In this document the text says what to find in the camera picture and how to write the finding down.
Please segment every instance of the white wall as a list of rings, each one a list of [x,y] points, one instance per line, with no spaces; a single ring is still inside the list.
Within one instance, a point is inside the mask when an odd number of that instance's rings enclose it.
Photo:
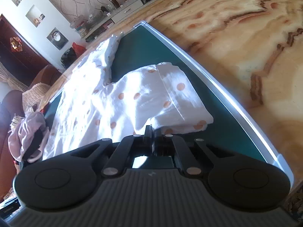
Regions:
[[[12,89],[10,88],[8,83],[0,82],[0,102],[3,101],[6,94],[11,90]]]
[[[45,15],[44,20],[38,27],[35,27],[25,16],[31,7],[35,5]],[[85,41],[69,27],[69,22],[51,4],[49,0],[22,0],[16,6],[12,0],[0,0],[0,14],[3,14],[11,25],[51,64],[58,69],[63,69],[60,65],[60,58],[63,53],[75,42],[85,46]],[[58,50],[46,37],[57,28],[69,42]]]

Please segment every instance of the drawer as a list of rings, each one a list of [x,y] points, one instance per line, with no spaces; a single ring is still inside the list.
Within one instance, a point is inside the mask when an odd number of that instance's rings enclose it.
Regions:
[[[142,2],[140,0],[135,1],[131,5],[127,6],[125,9],[117,13],[112,17],[112,20],[117,23],[118,21],[122,20],[124,17],[128,16],[130,13],[134,12],[136,9],[143,6]]]

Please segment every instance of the curtain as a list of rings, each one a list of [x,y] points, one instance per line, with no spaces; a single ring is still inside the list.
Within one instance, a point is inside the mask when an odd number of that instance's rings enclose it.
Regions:
[[[16,79],[0,62],[0,82],[7,82],[12,89],[26,91],[28,87]]]

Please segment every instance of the ribbed gray surface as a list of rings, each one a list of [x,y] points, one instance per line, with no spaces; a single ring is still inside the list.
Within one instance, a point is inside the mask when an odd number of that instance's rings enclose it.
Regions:
[[[14,227],[290,227],[296,223],[281,209],[245,213],[213,199],[199,180],[177,169],[129,169],[104,181],[93,198],[64,212],[24,208],[10,221]]]

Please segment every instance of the polka dot fabric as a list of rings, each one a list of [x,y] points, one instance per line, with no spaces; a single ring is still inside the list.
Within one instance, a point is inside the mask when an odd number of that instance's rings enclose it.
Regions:
[[[102,138],[120,142],[144,134],[150,124],[179,134],[213,122],[186,75],[171,63],[141,67],[112,83],[116,44],[117,38],[101,43],[65,84],[43,159]]]

